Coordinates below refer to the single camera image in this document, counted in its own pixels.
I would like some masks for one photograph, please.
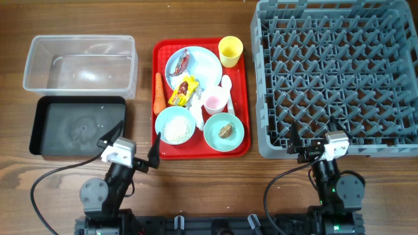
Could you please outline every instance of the red tray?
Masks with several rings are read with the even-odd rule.
[[[164,94],[167,101],[172,90],[165,81],[165,64],[169,60],[170,56],[181,48],[186,46],[202,46],[213,52],[219,57],[217,45],[221,38],[213,39],[174,39],[163,40],[158,42],[153,51],[152,59],[152,104],[154,103],[155,93],[155,74],[160,72],[163,75]],[[234,150],[229,152],[220,152],[212,149],[204,140],[203,132],[196,129],[193,136],[184,144],[172,146],[161,142],[160,144],[160,158],[164,160],[178,160],[178,159],[203,159],[203,158],[215,158],[215,157],[240,157],[245,154],[249,146],[251,145],[251,138],[249,135],[249,117],[248,117],[248,100],[247,100],[247,83],[246,83],[246,69],[244,66],[244,56],[238,61],[238,64],[233,68],[222,67],[223,74],[227,74],[231,77],[233,82],[233,88],[231,89],[231,97],[234,104],[235,115],[239,118],[244,125],[244,140]],[[206,110],[202,107],[203,119],[206,122],[210,115],[206,113]],[[154,142],[157,137],[155,133],[154,125],[157,116],[152,112],[152,130],[151,138]]]

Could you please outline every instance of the wooden table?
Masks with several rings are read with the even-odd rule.
[[[49,3],[51,0],[34,0]],[[70,161],[45,161],[28,151],[39,96],[22,88],[25,61],[36,35],[132,35],[140,58],[137,98],[127,102],[127,137],[138,156],[150,147],[152,49],[163,39],[235,35],[246,49],[252,145],[236,159],[162,161],[160,169],[135,174],[136,193],[122,208],[135,215],[173,217],[264,214],[263,192],[295,160],[267,161],[259,155],[255,119],[255,73],[249,23],[255,1],[74,3],[0,5],[0,234],[46,234],[30,203],[29,190],[42,174]],[[342,170],[367,180],[362,214],[367,234],[416,234],[418,230],[418,158],[344,157]],[[42,181],[35,198],[46,220],[60,233],[72,234],[83,216],[80,186],[103,178],[100,161],[54,174]],[[302,170],[271,188],[271,212],[302,213],[318,197]]]

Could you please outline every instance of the pink cup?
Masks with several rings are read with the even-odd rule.
[[[227,105],[228,96],[228,91],[220,86],[206,88],[202,94],[204,109],[210,115],[222,112],[225,105]]]

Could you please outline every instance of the clear plastic container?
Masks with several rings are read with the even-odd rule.
[[[125,35],[41,35],[32,40],[24,89],[39,95],[134,99],[138,55]]]

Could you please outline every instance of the red candy wrapper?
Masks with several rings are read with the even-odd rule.
[[[190,58],[189,51],[187,51],[187,49],[184,49],[183,54],[178,59],[176,70],[174,71],[174,73],[171,73],[170,76],[178,76],[182,72],[184,72],[187,67],[187,64],[189,63],[189,58]]]

